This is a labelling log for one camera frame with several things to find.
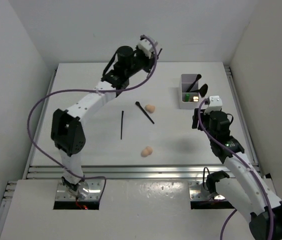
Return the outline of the black gold eyeshadow palette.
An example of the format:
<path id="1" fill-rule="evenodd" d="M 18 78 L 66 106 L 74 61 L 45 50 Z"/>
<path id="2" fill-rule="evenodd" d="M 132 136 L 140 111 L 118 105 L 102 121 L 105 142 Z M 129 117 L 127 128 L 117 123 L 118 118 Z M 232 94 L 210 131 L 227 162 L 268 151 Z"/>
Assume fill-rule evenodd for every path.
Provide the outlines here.
<path id="1" fill-rule="evenodd" d="M 199 96 L 193 96 L 192 97 L 193 102 L 199 102 L 199 99 L 200 99 Z"/>

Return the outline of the green lipstick tube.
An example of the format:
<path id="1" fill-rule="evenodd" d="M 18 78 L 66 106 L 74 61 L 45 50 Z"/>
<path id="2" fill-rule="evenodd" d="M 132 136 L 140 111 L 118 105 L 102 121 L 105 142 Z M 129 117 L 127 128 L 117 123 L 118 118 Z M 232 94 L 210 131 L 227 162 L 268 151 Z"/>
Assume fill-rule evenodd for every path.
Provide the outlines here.
<path id="1" fill-rule="evenodd" d="M 189 93 L 186 93 L 186 94 L 184 95 L 184 101 L 185 101 L 185 102 L 189 102 L 189 101 L 190 101 L 190 94 L 189 94 Z"/>

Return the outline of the large black powder brush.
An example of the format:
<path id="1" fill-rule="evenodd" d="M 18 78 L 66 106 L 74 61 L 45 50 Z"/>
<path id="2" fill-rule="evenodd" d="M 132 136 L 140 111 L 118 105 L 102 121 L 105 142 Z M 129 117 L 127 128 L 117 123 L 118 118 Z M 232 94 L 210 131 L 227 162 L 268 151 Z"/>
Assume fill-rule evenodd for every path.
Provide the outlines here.
<path id="1" fill-rule="evenodd" d="M 202 78 L 202 75 L 201 74 L 197 74 L 196 75 L 196 78 L 194 80 L 194 82 L 187 88 L 186 92 L 187 93 L 190 93 L 191 90 L 193 89 L 193 87 L 196 85 L 196 83 Z"/>

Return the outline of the black fan makeup brush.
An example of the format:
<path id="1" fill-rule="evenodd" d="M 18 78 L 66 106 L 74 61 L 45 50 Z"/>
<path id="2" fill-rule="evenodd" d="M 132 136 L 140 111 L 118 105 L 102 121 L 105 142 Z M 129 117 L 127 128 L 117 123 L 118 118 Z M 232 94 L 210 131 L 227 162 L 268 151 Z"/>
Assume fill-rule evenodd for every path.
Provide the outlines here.
<path id="1" fill-rule="evenodd" d="M 204 98 L 208 92 L 209 86 L 205 83 L 200 89 L 192 90 L 191 93 L 198 93 L 202 98 Z"/>

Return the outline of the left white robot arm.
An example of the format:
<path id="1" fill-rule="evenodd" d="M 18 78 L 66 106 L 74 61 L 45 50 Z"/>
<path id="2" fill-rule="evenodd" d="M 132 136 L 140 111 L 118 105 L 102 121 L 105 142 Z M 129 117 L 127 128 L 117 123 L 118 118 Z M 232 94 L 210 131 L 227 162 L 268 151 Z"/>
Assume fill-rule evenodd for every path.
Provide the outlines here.
<path id="1" fill-rule="evenodd" d="M 51 139 L 59 150 L 64 166 L 62 183 L 77 193 L 83 183 L 81 150 L 86 144 L 84 126 L 100 108 L 118 97 L 129 86 L 129 79 L 139 71 L 150 73 L 159 50 L 138 45 L 119 47 L 102 73 L 101 80 L 91 93 L 65 110 L 53 113 Z"/>

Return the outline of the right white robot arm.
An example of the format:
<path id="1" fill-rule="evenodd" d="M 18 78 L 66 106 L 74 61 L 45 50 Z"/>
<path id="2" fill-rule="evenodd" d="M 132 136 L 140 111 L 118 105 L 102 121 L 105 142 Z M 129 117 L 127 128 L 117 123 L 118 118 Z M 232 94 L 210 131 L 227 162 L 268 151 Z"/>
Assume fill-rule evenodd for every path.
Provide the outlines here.
<path id="1" fill-rule="evenodd" d="M 231 135 L 231 121 L 221 110 L 196 108 L 192 128 L 207 134 L 213 154 L 234 175 L 224 170 L 208 174 L 200 186 L 201 196 L 225 199 L 247 221 L 256 240 L 282 240 L 282 199 L 260 177 L 242 145 Z"/>

